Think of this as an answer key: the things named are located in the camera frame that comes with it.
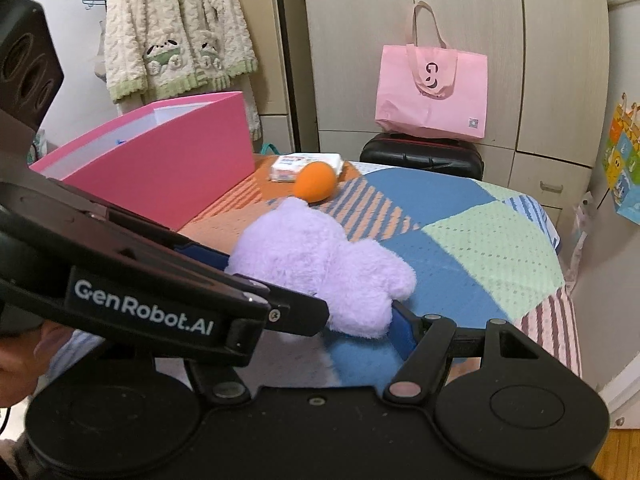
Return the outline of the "person's right hand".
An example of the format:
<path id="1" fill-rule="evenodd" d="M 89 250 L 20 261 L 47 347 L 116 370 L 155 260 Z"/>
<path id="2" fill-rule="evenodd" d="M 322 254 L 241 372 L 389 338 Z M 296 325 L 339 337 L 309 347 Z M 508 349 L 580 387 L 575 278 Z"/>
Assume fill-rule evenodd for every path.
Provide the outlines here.
<path id="1" fill-rule="evenodd" d="M 10 408 L 31 396 L 53 357 L 73 335 L 73 329 L 44 321 L 34 330 L 1 338 L 0 406 Z"/>

